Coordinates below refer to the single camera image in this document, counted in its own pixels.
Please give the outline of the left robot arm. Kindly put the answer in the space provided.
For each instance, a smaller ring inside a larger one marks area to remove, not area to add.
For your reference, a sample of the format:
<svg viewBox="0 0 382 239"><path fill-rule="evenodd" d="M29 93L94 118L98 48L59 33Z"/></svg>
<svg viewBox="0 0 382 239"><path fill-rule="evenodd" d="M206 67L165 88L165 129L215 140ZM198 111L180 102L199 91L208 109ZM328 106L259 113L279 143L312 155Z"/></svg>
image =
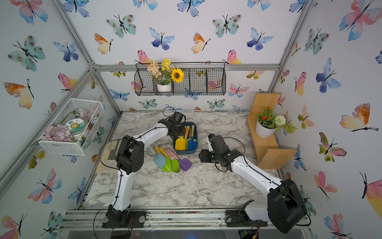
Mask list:
<svg viewBox="0 0 382 239"><path fill-rule="evenodd" d="M143 166L148 146L166 136L177 138L184 135L186 119L182 113L174 112L171 116L159 120L152 128L135 136L126 135L122 138L116 155L119 179L115 199L111 204L113 209L123 212L130 207L134 177Z"/></svg>

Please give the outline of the light blue trowel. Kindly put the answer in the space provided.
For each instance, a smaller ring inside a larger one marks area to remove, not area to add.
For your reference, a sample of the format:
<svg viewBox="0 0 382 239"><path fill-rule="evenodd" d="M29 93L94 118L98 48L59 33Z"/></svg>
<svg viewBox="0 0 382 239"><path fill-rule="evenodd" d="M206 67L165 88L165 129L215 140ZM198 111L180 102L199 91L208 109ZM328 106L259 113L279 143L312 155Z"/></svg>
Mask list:
<svg viewBox="0 0 382 239"><path fill-rule="evenodd" d="M166 158L162 153L157 153L156 150L150 145L148 146L150 152L154 155L154 162L159 168L163 168L166 164Z"/></svg>

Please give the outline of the green trowel yellow handle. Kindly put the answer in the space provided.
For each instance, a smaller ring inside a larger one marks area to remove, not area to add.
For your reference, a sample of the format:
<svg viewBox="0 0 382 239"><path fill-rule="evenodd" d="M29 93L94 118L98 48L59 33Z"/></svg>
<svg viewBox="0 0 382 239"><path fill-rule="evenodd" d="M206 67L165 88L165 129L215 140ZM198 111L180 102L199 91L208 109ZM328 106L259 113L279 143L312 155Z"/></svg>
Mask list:
<svg viewBox="0 0 382 239"><path fill-rule="evenodd" d="M180 172L180 164L176 159L171 159L166 150L163 147L160 147L159 150L165 156L167 162L166 167L170 169L171 172L178 173Z"/></svg>
<svg viewBox="0 0 382 239"><path fill-rule="evenodd" d="M154 162L156 165L161 168L165 172L171 172L171 163L168 158L165 157L165 155L160 151L159 146L155 145L155 156L154 156Z"/></svg>

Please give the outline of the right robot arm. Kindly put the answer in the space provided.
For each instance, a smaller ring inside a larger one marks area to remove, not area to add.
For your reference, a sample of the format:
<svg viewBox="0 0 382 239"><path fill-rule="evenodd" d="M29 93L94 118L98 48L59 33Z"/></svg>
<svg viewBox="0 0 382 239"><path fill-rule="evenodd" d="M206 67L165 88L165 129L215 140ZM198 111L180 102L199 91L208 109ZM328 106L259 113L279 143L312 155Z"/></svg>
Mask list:
<svg viewBox="0 0 382 239"><path fill-rule="evenodd" d="M210 134L207 137L208 149L199 153L201 162L214 163L220 170L225 168L247 180L266 198L267 207L260 209L249 202L244 206L244 215L250 221L271 222L280 232L287 234L308 215L302 195L290 179L281 180L250 162L244 153L229 149L225 137Z"/></svg>

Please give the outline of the yellow plastic scoop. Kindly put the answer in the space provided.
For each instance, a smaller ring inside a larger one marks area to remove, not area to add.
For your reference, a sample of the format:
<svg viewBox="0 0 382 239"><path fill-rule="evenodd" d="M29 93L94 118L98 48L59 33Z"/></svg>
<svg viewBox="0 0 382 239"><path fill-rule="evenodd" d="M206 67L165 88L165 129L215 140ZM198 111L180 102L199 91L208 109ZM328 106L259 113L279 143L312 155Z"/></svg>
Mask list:
<svg viewBox="0 0 382 239"><path fill-rule="evenodd" d="M185 136L180 136L176 142L175 142L175 150L177 151L184 151L186 150L187 146L186 146L186 143L187 143L187 140L184 139Z"/></svg>

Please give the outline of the blue shovel wooden handle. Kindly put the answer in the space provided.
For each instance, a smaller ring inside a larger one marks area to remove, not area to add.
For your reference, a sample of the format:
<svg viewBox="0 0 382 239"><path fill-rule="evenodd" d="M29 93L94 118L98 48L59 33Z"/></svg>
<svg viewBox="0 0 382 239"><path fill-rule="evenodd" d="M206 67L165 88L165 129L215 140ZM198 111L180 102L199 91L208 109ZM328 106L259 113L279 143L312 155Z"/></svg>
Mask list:
<svg viewBox="0 0 382 239"><path fill-rule="evenodd" d="M197 132L196 125L193 124L191 127L191 136L188 140L188 147L187 147L188 151L193 151L197 148L196 132Z"/></svg>

